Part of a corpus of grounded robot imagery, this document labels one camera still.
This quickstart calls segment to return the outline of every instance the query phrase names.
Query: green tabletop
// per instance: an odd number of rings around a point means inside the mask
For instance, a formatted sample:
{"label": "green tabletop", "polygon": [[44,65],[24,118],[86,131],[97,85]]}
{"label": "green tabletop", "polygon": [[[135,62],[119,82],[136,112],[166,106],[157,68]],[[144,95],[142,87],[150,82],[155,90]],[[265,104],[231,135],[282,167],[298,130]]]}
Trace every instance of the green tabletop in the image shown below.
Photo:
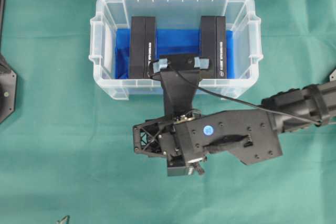
{"label": "green tabletop", "polygon": [[[264,59],[241,98],[327,81],[336,68],[336,0],[255,0]],[[0,222],[335,223],[336,127],[280,136],[284,155],[244,166],[210,156],[204,176],[167,177],[134,155],[131,126],[163,114],[160,96],[115,101],[88,60],[96,0],[6,0],[2,53],[18,74],[0,125]],[[203,113],[243,106],[208,95]]]}

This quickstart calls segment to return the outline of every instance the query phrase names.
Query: blue circular label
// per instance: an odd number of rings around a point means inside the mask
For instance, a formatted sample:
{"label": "blue circular label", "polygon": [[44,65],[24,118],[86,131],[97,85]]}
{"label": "blue circular label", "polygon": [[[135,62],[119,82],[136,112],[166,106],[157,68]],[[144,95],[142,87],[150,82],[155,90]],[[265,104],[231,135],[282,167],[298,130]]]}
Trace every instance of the blue circular label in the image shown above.
{"label": "blue circular label", "polygon": [[214,134],[214,128],[210,125],[207,125],[203,128],[203,133],[207,136],[211,136]]}

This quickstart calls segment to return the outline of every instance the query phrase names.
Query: transparent storage box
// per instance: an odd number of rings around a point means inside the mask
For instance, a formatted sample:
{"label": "transparent storage box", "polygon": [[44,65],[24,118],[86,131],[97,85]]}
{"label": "transparent storage box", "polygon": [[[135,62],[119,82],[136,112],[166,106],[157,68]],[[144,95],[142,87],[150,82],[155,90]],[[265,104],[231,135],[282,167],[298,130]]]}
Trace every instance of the transparent storage box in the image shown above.
{"label": "transparent storage box", "polygon": [[200,86],[239,97],[258,80],[258,62],[263,58],[261,19],[255,14],[254,0],[97,0],[90,21],[94,80],[116,100],[128,100],[132,94],[162,94],[158,81],[114,78],[117,29],[130,28],[132,16],[155,16],[157,29],[199,29],[205,15],[226,16],[226,29],[233,31],[235,76],[204,79]]}

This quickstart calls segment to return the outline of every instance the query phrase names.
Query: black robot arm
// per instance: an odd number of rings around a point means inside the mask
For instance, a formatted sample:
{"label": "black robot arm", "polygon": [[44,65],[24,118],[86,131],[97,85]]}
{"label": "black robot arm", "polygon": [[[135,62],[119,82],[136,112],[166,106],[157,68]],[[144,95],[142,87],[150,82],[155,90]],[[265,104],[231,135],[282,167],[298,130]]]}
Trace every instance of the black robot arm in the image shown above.
{"label": "black robot arm", "polygon": [[166,158],[169,176],[203,174],[200,162],[206,155],[223,151],[246,165],[281,156],[278,134],[328,125],[336,116],[336,81],[281,92],[253,110],[201,115],[192,109],[203,71],[195,64],[197,56],[160,59],[167,64],[151,66],[151,75],[161,81],[165,116],[135,125],[133,143],[137,154]]}

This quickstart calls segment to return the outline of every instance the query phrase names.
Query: blue fabric liner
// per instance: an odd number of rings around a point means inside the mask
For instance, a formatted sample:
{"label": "blue fabric liner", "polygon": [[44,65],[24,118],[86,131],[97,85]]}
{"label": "blue fabric liner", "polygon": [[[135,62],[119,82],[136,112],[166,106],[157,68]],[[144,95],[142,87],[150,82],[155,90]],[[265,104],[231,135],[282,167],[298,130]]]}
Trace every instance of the blue fabric liner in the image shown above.
{"label": "blue fabric liner", "polygon": [[[116,79],[128,79],[129,57],[130,57],[130,29],[118,29],[116,48],[115,48],[115,71]],[[198,54],[200,43],[199,30],[156,30],[156,54]],[[226,31],[226,57],[227,57],[227,76],[229,79],[235,77],[234,73],[234,51],[233,33]]]}

